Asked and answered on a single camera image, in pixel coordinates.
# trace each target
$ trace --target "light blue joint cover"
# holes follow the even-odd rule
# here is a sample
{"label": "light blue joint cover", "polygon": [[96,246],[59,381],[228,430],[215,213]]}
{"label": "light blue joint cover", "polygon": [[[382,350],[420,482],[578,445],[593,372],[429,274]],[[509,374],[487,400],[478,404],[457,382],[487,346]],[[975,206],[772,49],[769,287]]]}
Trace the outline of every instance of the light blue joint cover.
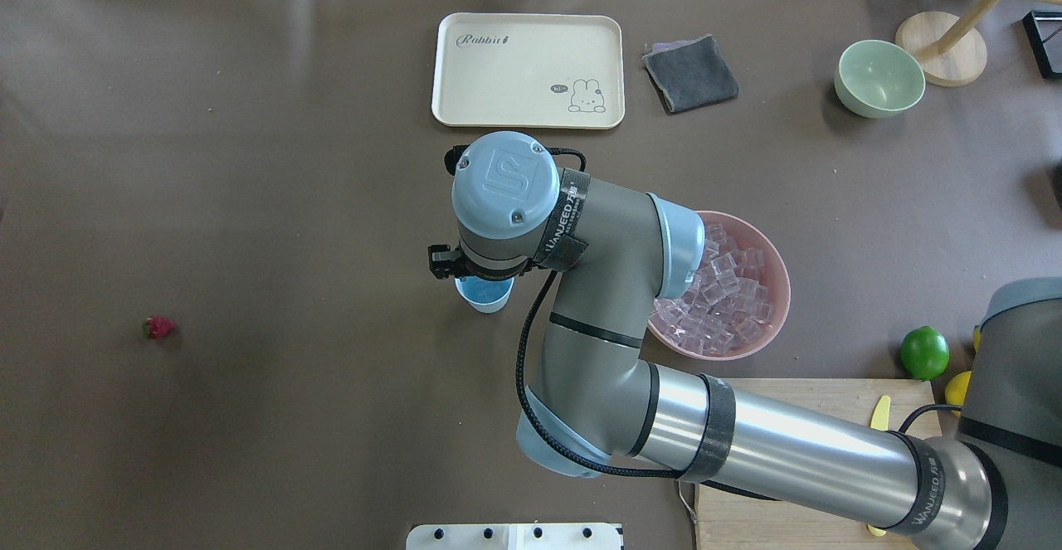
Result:
{"label": "light blue joint cover", "polygon": [[989,311],[984,314],[981,324],[1001,314],[1007,309],[1048,299],[1062,299],[1062,277],[1059,275],[1007,282],[992,295],[992,300],[989,302]]}
{"label": "light blue joint cover", "polygon": [[[575,430],[568,427],[567,424],[561,422],[561,418],[553,415],[553,411],[550,411],[538,400],[538,397],[534,396],[531,389],[526,389],[528,394],[528,403],[530,403],[531,409],[534,410],[535,416],[538,422],[542,422],[546,431],[549,432],[551,436],[556,439],[556,441],[576,454],[582,457],[583,459],[588,459],[596,461],[598,463],[607,463],[609,454],[600,450],[595,445],[588,443],[584,437],[576,433]],[[524,454],[528,457],[531,461],[546,467],[551,471],[561,474],[562,476],[568,476],[571,478],[596,478],[600,476],[599,471],[593,469],[587,469],[577,463],[573,463],[560,453],[550,448],[550,445],[546,444],[546,441],[542,440],[538,432],[534,431],[534,426],[528,422],[527,415],[520,413],[520,423],[516,426],[516,444],[519,445],[520,450]]]}
{"label": "light blue joint cover", "polygon": [[450,201],[465,228],[507,240],[527,235],[553,210],[560,176],[549,150],[530,135],[483,135],[458,159]]}
{"label": "light blue joint cover", "polygon": [[656,205],[656,217],[661,222],[661,238],[664,243],[664,278],[661,292],[663,299],[682,296],[693,283],[693,273],[701,265],[704,254],[704,222],[689,207],[679,206],[648,194]]}

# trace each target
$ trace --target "yellow fruit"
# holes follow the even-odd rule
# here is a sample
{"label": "yellow fruit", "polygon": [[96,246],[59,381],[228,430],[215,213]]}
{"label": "yellow fruit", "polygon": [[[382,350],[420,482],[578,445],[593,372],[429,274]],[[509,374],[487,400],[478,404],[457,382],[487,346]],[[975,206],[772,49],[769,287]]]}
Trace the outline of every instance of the yellow fruit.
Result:
{"label": "yellow fruit", "polygon": [[944,400],[948,403],[962,403],[966,402],[966,389],[970,386],[970,375],[973,372],[963,372],[962,374],[956,375],[952,378],[952,381],[944,386]]}

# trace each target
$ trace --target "blue liquid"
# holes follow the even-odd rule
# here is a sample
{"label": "blue liquid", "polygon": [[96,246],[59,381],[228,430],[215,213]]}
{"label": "blue liquid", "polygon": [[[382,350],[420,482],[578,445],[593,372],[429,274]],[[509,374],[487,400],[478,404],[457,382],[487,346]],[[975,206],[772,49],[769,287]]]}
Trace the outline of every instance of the blue liquid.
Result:
{"label": "blue liquid", "polygon": [[476,304],[493,304],[504,297],[512,286],[512,279],[495,282],[468,275],[461,281],[461,292],[468,300]]}

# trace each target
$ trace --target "beige tray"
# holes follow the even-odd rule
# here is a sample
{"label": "beige tray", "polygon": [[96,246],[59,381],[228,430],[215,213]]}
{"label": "beige tray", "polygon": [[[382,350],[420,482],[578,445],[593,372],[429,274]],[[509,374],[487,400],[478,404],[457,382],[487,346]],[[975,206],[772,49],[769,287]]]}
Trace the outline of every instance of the beige tray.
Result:
{"label": "beige tray", "polygon": [[431,111],[450,126],[611,130],[623,119],[618,23],[601,16],[450,14]]}

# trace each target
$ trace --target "power strip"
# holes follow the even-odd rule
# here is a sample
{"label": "power strip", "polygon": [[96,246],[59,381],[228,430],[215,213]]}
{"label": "power strip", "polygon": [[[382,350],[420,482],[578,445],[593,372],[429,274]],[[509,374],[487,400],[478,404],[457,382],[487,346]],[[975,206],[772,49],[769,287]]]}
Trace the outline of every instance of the power strip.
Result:
{"label": "power strip", "polygon": [[410,530],[406,550],[623,550],[615,523],[424,525]]}

